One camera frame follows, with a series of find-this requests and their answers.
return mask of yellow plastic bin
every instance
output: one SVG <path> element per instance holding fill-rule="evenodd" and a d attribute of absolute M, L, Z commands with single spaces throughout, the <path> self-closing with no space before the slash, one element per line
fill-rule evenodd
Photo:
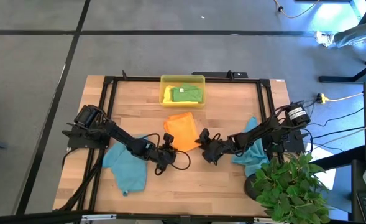
<path fill-rule="evenodd" d="M 201 103 L 164 103 L 163 96 L 165 94 L 166 86 L 179 87 L 183 83 L 197 86 L 202 89 L 202 102 Z M 162 75 L 160 77 L 160 91 L 159 91 L 159 103 L 164 107 L 190 107 L 190 108 L 202 108 L 205 105 L 205 77 L 203 75 Z"/>

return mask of potted plant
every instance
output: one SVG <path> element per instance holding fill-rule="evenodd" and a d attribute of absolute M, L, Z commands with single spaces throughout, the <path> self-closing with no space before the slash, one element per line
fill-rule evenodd
<path fill-rule="evenodd" d="M 328 189 L 314 175 L 324 172 L 322 167 L 309 164 L 311 154 L 290 156 L 290 161 L 279 164 L 273 158 L 255 174 L 255 182 L 247 191 L 254 191 L 256 201 L 266 208 L 274 221 L 293 224 L 327 223 L 329 209 L 320 191 Z"/>

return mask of blue cloth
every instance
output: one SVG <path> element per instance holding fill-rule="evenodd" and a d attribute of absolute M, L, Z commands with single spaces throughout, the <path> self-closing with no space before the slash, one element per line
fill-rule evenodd
<path fill-rule="evenodd" d="M 248 132 L 256 126 L 257 118 L 253 117 L 249 120 L 243 132 Z M 264 153 L 262 140 L 258 139 L 241 157 L 233 155 L 231 162 L 244 165 L 245 175 L 248 177 L 256 173 L 256 170 L 262 168 L 263 163 L 269 163 L 270 161 L 268 161 L 268 157 Z"/>
<path fill-rule="evenodd" d="M 111 168 L 123 196 L 128 192 L 143 191 L 147 181 L 147 161 L 133 156 L 126 146 L 115 143 L 105 154 L 103 167 Z"/>

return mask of floor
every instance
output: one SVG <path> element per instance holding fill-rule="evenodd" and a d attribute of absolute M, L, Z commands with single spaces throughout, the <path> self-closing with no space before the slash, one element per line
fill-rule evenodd
<path fill-rule="evenodd" d="M 250 78 L 285 79 L 291 101 L 311 100 L 317 93 L 340 98 L 362 91 L 361 85 L 319 83 L 320 75 L 352 76 L 365 68 L 366 44 L 324 48 L 311 37 L 316 30 L 338 32 L 355 26 L 358 15 L 349 3 L 321 3 L 297 19 L 276 12 L 272 0 L 97 0 L 89 1 L 82 30 L 246 30 L 256 35 L 53 35 L 80 30 L 85 0 L 0 0 L 0 215 L 13 212 L 22 180 L 58 85 L 67 75 L 28 213 L 49 212 L 62 171 L 68 128 L 78 110 L 87 75 L 160 76 L 193 71 L 247 72 Z M 364 13 L 364 0 L 355 0 Z M 286 13 L 299 14 L 311 3 L 280 0 Z M 13 30 L 39 30 L 34 33 Z M 343 116 L 363 107 L 361 96 L 316 105 L 312 120 Z M 363 113 L 309 126 L 313 136 L 363 126 Z M 317 141 L 326 142 L 335 136 Z M 348 150 L 364 143 L 364 134 L 328 146 Z M 333 201 L 350 192 L 337 170 Z"/>

